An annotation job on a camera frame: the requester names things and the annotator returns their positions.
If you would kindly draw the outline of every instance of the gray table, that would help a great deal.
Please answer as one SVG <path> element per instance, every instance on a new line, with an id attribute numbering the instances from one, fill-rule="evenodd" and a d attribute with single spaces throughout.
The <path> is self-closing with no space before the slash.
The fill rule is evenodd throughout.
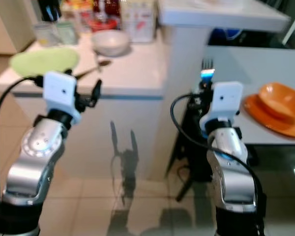
<path id="1" fill-rule="evenodd" d="M 214 59 L 214 81 L 239 81 L 244 84 L 243 98 L 257 93 L 268 82 L 281 82 L 295 88 L 295 50 L 208 47 L 205 58 Z M 235 126 L 242 131 L 246 144 L 295 145 L 288 138 L 258 124 L 241 107 Z"/>

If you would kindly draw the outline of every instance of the white countertop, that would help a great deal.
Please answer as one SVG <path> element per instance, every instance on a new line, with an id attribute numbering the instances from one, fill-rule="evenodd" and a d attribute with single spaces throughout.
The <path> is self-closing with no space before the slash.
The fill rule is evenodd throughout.
<path id="1" fill-rule="evenodd" d="M 289 17 L 256 0 L 243 7 L 227 7 L 212 0 L 158 0 L 165 25 L 282 31 Z"/>
<path id="2" fill-rule="evenodd" d="M 281 82 L 295 89 L 295 50 L 208 47 L 205 57 L 214 59 L 213 81 L 240 81 L 243 97 L 258 93 L 268 82 Z M 241 107 L 235 125 L 247 144 L 295 145 L 295 139 L 277 134 L 253 120 Z"/>
<path id="3" fill-rule="evenodd" d="M 98 78 L 103 81 L 102 94 L 105 95 L 134 95 L 134 96 L 162 96 L 164 71 L 166 69 L 163 58 L 161 35 L 153 43 L 132 44 L 131 52 L 120 57 L 109 58 L 112 63 L 102 67 L 102 72 L 97 70 L 89 73 L 78 81 L 78 92 L 90 94 Z M 90 34 L 81 36 L 77 46 L 70 46 L 80 55 L 80 61 L 73 74 L 97 67 L 94 52 L 91 48 Z M 34 42 L 26 51 L 41 50 L 42 47 Z M 12 68 L 0 74 L 0 90 L 5 90 L 20 76 Z M 42 92 L 41 88 L 32 82 L 19 84 L 13 92 L 35 93 Z"/>

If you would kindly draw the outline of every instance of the cabinet door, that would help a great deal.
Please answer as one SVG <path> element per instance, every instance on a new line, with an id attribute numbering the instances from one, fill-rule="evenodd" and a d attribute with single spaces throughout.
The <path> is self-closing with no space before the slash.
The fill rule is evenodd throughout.
<path id="1" fill-rule="evenodd" d="M 45 114 L 41 98 L 17 101 L 32 120 L 37 114 Z M 77 177 L 110 178 L 111 169 L 119 177 L 123 166 L 129 175 L 148 178 L 160 104 L 161 100 L 99 100 L 95 109 L 87 109 L 81 123 L 70 129 L 59 165 Z M 116 129 L 114 138 L 112 128 Z"/>

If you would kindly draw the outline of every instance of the tiled floor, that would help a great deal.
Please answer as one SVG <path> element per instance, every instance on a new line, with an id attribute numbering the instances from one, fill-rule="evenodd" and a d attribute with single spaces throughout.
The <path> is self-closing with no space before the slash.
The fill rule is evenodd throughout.
<path id="1" fill-rule="evenodd" d="M 8 58 L 0 57 L 0 73 Z M 30 122 L 12 96 L 0 116 L 0 179 L 18 157 L 19 143 Z M 267 236 L 295 236 L 295 147 L 257 148 L 255 167 L 268 195 Z M 167 180 L 138 180 L 134 198 L 120 198 L 121 181 L 76 178 L 56 166 L 55 177 L 40 219 L 42 236 L 213 236 L 215 208 L 209 184 L 194 184 L 181 202 L 175 196 L 182 183 L 176 169 Z M 181 172 L 182 177 L 188 171 Z"/>

